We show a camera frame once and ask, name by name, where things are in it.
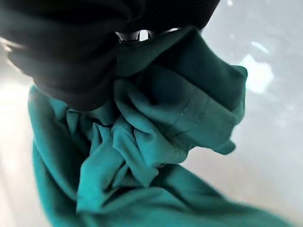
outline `teal shirt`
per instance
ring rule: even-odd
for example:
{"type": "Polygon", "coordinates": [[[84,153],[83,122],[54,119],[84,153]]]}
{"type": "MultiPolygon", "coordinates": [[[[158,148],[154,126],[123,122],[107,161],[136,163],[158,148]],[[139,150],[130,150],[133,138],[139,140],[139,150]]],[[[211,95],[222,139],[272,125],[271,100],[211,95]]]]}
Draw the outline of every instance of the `teal shirt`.
{"type": "Polygon", "coordinates": [[[112,97],[80,113],[35,86],[34,170],[55,227],[289,226],[225,199],[179,165],[195,146],[232,152],[247,71],[197,30],[122,45],[112,97]]]}

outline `teal fabric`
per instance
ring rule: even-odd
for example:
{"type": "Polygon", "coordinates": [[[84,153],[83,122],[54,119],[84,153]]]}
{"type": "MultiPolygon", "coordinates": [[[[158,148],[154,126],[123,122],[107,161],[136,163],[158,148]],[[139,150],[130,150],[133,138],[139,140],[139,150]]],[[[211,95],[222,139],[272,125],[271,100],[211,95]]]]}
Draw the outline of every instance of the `teal fabric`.
{"type": "Polygon", "coordinates": [[[32,87],[34,170],[53,226],[288,226],[178,165],[195,146],[234,150],[246,77],[189,27],[122,45],[112,99],[94,111],[32,87]]]}

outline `crumpled fabric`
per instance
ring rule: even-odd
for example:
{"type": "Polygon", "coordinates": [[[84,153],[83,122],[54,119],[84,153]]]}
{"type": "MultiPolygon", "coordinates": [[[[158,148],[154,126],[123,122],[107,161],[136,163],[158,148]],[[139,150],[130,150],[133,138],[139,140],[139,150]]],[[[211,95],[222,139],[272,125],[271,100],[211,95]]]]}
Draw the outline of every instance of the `crumpled fabric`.
{"type": "Polygon", "coordinates": [[[122,45],[112,97],[94,111],[32,87],[34,171],[52,225],[288,226],[227,200],[179,165],[195,146],[234,150],[246,77],[188,27],[122,45]]]}

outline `green garment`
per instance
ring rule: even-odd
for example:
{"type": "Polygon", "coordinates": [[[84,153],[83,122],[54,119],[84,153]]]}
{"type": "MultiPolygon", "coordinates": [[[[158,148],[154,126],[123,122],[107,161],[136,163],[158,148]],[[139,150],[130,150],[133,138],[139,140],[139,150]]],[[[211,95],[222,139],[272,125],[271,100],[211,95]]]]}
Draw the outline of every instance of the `green garment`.
{"type": "Polygon", "coordinates": [[[97,110],[74,111],[33,87],[34,169],[51,223],[288,226],[227,201],[178,165],[194,146],[234,150],[230,136],[244,114],[246,77],[244,68],[220,60],[189,27],[122,45],[113,98],[97,110]]]}

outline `fabric fold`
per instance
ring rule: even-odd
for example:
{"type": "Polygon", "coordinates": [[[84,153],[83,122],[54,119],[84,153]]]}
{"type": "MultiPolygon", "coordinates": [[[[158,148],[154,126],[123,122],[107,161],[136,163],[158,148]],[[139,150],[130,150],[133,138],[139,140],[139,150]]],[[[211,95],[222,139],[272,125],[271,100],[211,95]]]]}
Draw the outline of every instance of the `fabric fold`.
{"type": "Polygon", "coordinates": [[[92,112],[31,89],[36,182],[54,226],[287,226],[179,165],[195,146],[233,151],[244,68],[188,27],[122,46],[117,74],[112,97],[92,112]]]}

